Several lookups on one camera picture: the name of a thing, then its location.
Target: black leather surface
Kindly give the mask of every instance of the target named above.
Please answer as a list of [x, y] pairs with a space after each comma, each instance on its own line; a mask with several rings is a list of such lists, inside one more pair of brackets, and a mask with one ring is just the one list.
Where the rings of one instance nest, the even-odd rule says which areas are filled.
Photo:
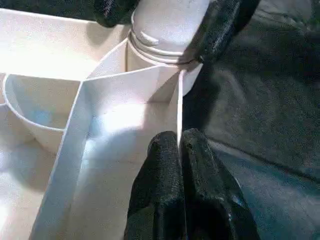
[[184, 128], [319, 180], [319, 36], [253, 19], [184, 97]]

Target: white compartment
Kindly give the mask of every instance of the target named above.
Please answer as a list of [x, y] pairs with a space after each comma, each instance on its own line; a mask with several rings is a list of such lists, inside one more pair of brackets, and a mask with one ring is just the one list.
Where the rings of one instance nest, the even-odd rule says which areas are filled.
[[0, 105], [0, 239], [28, 238], [55, 158]]
[[148, 144], [180, 140], [202, 66], [147, 59], [129, 28], [0, 9], [0, 239], [122, 238]]
[[0, 72], [84, 79], [129, 28], [0, 8]]
[[39, 143], [56, 153], [80, 82], [8, 74], [3, 95]]
[[168, 74], [175, 74], [179, 73], [181, 70], [185, 70], [183, 74], [182, 92], [183, 95], [186, 95], [193, 87], [203, 65], [196, 61], [192, 61], [188, 64], [173, 65], [146, 58], [134, 47], [129, 32], [128, 38], [106, 54], [87, 79], [90, 80], [98, 77], [112, 76], [154, 66], [161, 66], [163, 72]]
[[182, 81], [161, 66], [84, 81], [30, 239], [122, 239], [148, 144], [180, 136], [181, 109]]

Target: plastic divider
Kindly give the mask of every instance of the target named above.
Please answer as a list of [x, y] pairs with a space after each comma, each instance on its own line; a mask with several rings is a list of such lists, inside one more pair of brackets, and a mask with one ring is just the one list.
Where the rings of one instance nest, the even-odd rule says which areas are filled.
[[90, 99], [81, 84], [29, 239], [64, 239], [91, 120]]
[[150, 140], [181, 126], [178, 78], [153, 66], [81, 84], [30, 239], [121, 238]]

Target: gloved finger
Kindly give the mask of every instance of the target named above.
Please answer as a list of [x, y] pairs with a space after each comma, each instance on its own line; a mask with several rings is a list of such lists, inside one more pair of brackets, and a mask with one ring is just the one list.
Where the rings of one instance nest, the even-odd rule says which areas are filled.
[[189, 238], [259, 240], [237, 181], [206, 137], [197, 129], [184, 131], [181, 151]]
[[212, 2], [204, 21], [205, 32], [196, 58], [213, 62], [224, 52], [232, 37], [249, 22], [260, 0], [217, 0]]
[[177, 135], [165, 131], [151, 140], [133, 182], [124, 239], [181, 239], [184, 217]]
[[133, 10], [139, 0], [95, 0], [94, 15], [96, 21], [102, 26], [112, 28], [121, 19]]

